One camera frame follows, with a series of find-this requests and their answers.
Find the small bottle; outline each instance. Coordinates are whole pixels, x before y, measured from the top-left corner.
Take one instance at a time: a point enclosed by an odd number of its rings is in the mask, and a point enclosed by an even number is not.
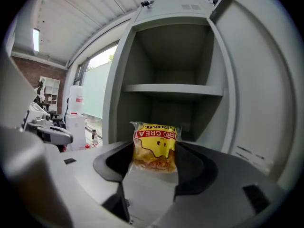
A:
[[[94,137],[95,137],[96,129],[92,130],[92,141],[94,142]]]
[[[95,133],[95,135],[94,135],[93,143],[94,143],[94,144],[98,144],[97,133]]]

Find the yellow chip bag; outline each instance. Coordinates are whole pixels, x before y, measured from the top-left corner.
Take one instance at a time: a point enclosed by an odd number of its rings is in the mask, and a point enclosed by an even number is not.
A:
[[[133,166],[155,172],[175,172],[175,141],[180,139],[181,130],[166,125],[131,123],[135,127]]]

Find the white container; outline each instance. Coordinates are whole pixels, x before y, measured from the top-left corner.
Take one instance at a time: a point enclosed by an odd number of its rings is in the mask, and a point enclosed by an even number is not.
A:
[[[67,113],[82,114],[83,110],[84,110],[84,88],[82,86],[73,85],[70,88]]]
[[[86,146],[85,133],[86,118],[80,114],[66,115],[66,129],[73,135],[73,142],[68,144],[69,150],[84,150]]]

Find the open cabinet door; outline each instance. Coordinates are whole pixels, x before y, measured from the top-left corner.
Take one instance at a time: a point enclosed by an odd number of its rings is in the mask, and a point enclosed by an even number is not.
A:
[[[235,100],[226,152],[288,190],[304,156],[301,36],[278,0],[221,0],[208,21],[226,52],[229,97]]]

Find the white ceiling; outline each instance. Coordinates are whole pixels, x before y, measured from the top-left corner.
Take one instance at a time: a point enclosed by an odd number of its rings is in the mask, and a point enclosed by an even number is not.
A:
[[[32,47],[29,44],[32,31],[28,28],[38,28],[38,56],[65,65],[93,35],[137,9],[142,1],[145,0],[37,0],[36,10],[33,2],[29,3],[32,12],[19,16],[15,49],[28,51]]]

